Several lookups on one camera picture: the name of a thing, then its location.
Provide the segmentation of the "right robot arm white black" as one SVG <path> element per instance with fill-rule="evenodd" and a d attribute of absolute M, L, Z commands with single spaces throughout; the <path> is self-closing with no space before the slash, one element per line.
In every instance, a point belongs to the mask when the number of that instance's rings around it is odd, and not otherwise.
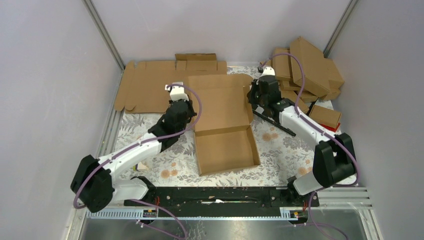
<path fill-rule="evenodd" d="M 351 137 L 335 134 L 304 114 L 293 101 L 283 98 L 273 75 L 254 79 L 247 93 L 248 102 L 262 114 L 302 138 L 314 151 L 312 171 L 288 184 L 287 201 L 301 205 L 307 194 L 329 188 L 353 175 L 358 176 Z"/>

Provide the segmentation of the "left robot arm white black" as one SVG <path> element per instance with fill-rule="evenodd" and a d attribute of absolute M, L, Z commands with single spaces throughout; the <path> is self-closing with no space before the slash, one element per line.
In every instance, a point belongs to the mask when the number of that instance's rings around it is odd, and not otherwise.
<path fill-rule="evenodd" d="M 108 155 L 95 158 L 89 154 L 80 161 L 70 185 L 75 193 L 74 208 L 88 208 L 96 213 L 111 202 L 135 199 L 144 206 L 154 202 L 155 192 L 148 187 L 147 180 L 142 177 L 124 180 L 119 176 L 142 160 L 167 150 L 192 127 L 189 123 L 197 115 L 192 100 L 169 103 L 166 112 L 141 139 Z"/>

